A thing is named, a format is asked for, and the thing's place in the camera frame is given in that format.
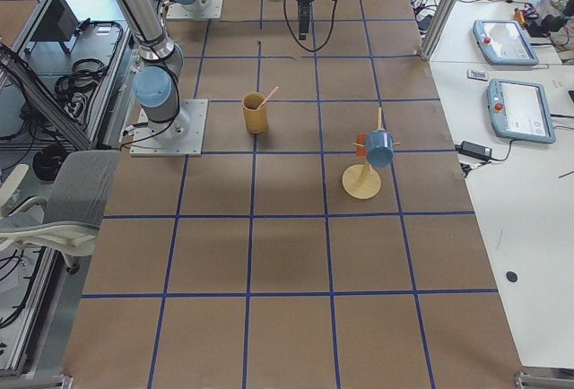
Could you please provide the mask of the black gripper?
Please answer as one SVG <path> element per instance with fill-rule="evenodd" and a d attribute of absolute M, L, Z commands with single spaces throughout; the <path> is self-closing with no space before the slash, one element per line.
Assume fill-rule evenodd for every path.
<path fill-rule="evenodd" d="M 311 3 L 298 2 L 298 40 L 306 40 L 309 34 Z"/>

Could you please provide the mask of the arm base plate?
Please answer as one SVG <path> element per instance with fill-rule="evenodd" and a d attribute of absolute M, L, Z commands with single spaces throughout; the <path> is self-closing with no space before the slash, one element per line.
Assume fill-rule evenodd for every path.
<path fill-rule="evenodd" d="M 155 123 L 148 119 L 148 108 L 142 108 L 139 122 L 146 126 L 137 128 L 129 154 L 133 157 L 200 156 L 209 101 L 207 99 L 182 99 L 178 115 L 172 124 Z"/>
<path fill-rule="evenodd" d="M 167 19 L 193 22 L 218 20 L 222 15 L 222 5 L 223 0 L 196 0 L 189 5 L 174 3 L 167 10 Z"/>

